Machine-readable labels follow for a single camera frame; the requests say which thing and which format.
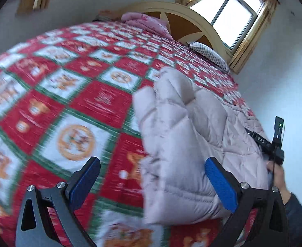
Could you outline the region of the person's right hand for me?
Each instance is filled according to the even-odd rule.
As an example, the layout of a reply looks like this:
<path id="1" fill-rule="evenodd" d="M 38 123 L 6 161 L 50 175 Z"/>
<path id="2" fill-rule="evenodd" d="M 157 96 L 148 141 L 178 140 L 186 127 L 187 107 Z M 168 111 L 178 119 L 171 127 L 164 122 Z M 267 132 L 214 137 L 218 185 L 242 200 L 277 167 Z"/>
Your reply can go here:
<path id="1" fill-rule="evenodd" d="M 287 204 L 291 197 L 291 193 L 288 191 L 286 186 L 285 173 L 283 167 L 273 161 L 267 161 L 266 167 L 268 171 L 273 173 L 273 185 L 278 187 L 283 204 Z"/>

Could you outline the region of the dark blue right sleeve forearm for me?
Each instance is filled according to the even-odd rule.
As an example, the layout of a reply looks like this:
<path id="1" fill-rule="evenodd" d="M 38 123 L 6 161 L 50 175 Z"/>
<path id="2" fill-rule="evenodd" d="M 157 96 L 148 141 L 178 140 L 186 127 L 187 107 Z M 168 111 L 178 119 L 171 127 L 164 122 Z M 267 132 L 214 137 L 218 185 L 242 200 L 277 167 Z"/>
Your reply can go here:
<path id="1" fill-rule="evenodd" d="M 302 205 L 295 194 L 285 204 L 288 220 L 289 246 L 302 246 Z"/>

